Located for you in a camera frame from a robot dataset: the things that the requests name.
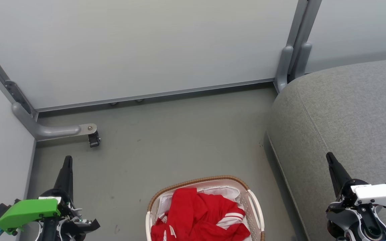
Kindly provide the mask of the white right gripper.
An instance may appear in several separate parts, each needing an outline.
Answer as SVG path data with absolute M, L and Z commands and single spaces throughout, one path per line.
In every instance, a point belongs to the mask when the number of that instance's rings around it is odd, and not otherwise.
M 326 154 L 328 171 L 336 198 L 334 213 L 347 213 L 359 218 L 376 218 L 386 209 L 386 183 L 368 184 L 352 179 L 332 152 Z

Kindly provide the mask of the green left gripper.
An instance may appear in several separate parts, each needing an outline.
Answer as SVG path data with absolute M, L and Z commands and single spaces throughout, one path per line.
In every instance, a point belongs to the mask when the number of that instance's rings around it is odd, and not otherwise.
M 53 189 L 37 199 L 0 204 L 0 236 L 17 236 L 29 223 L 37 223 L 37 241 L 83 241 L 101 227 L 97 220 L 82 217 L 73 202 L 73 158 L 66 156 Z

